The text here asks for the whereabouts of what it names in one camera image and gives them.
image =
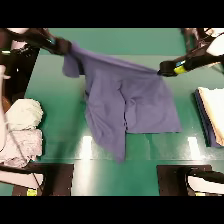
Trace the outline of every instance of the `crumpled white cloth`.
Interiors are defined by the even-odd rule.
[[[224,146],[224,89],[198,87],[205,111],[211,121],[216,142]]]
[[[33,99],[19,99],[6,112],[10,131],[35,129],[42,116],[40,103]]]
[[[13,141],[11,134],[13,134],[21,152]],[[5,147],[0,152],[0,163],[4,162],[6,166],[22,168],[30,160],[36,160],[37,156],[42,155],[41,130],[12,131],[11,134],[8,133]]]

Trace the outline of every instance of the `brown object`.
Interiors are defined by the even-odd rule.
[[[30,163],[28,166],[24,169],[44,173],[43,190],[38,189],[37,196],[71,196],[74,164]],[[15,185],[12,196],[27,196],[27,190]]]
[[[212,170],[211,165],[158,165],[156,168],[160,196],[187,196],[185,183],[177,175],[177,170],[182,167]]]
[[[4,96],[2,97],[2,106],[3,106],[4,113],[6,113],[11,107],[10,101]]]

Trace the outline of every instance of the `dark blue folded cloth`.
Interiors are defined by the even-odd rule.
[[[205,108],[204,108],[204,105],[203,105],[203,102],[202,102],[202,99],[201,99],[201,96],[200,96],[200,93],[199,93],[198,89],[195,91],[195,98],[196,98],[196,102],[197,102],[197,105],[198,105],[198,110],[199,110],[199,113],[200,113],[200,117],[201,117],[201,120],[202,120],[202,124],[203,124],[203,127],[204,127],[204,131],[205,131],[205,135],[206,135],[206,138],[207,138],[208,145],[211,146],[211,147],[216,147],[216,148],[222,147],[220,144],[218,144],[216,142],[215,133],[214,133],[211,121],[209,120],[209,117],[208,117],[208,115],[205,111]]]

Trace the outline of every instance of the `green table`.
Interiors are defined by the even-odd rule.
[[[52,29],[52,32],[76,40],[89,50],[155,69],[161,61],[185,54],[178,29]],[[44,155],[39,162],[74,163],[72,195],[159,195],[158,164],[211,164],[214,170],[224,172],[224,151],[206,147],[192,95],[199,86],[223,88],[221,73],[201,68],[180,77],[165,78],[173,91],[183,132],[128,134],[126,161],[117,164],[109,152],[96,145],[86,124],[84,78],[65,77],[62,65],[62,57],[41,51],[26,97],[38,100],[45,112],[40,126]],[[9,185],[0,185],[0,193],[7,195],[10,191]]]

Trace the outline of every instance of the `garment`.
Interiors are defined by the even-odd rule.
[[[205,137],[208,142],[208,145],[211,147],[216,147],[216,148],[222,147],[220,144],[216,142],[215,133],[214,133],[211,121],[209,120],[209,117],[206,114],[198,89],[196,89],[195,91],[195,99],[197,102],[198,111],[201,117],[204,133],[205,133]]]
[[[6,112],[10,131],[35,129],[42,116],[40,103],[33,99],[19,99]]]
[[[198,90],[211,121],[216,142],[224,146],[224,89],[209,90],[199,87]]]
[[[86,77],[86,120],[97,144],[125,158],[125,133],[180,132],[171,91],[157,71],[73,43],[63,72]]]
[[[11,134],[8,133],[5,147],[0,152],[0,163],[4,162],[6,166],[22,168],[30,160],[36,160],[36,156],[42,155],[42,132],[40,130],[12,131]]]

